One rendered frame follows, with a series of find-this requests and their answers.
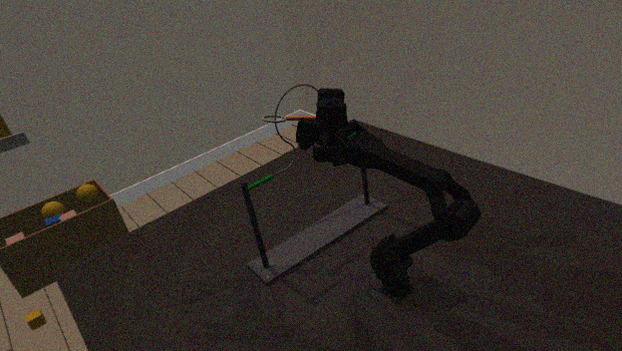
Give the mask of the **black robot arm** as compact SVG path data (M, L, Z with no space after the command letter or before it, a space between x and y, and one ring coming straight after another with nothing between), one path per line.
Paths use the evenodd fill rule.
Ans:
M394 152L356 121L348 123L346 104L341 99L325 98L316 106L319 121L301 118L298 122L296 143L301 150L310 149L314 142L319 145L321 130L322 144L333 167L350 164L380 170L423 189L429 197L435 219L403 237L391 233L370 251L371 266L384 284L379 290L398 304L414 290L407 273L414 262L410 255L439 240L464 238L481 218L479 206L447 171ZM354 133L357 136L348 141ZM448 207L443 190L455 199Z

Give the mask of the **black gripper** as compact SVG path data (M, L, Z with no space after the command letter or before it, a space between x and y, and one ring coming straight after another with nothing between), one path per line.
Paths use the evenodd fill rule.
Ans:
M331 98L331 97L337 97L339 99L342 100L342 103L344 103L344 97L345 94L341 89L320 89L318 91L318 99L317 102L325 99L325 98ZM318 112L316 112L316 121L319 121L318 119ZM320 146L323 146L322 144L322 136L323 136L324 132L322 132L320 130ZM332 159L327 155L326 151L324 148L317 148L316 146L313 147L313 160L316 162L332 162Z

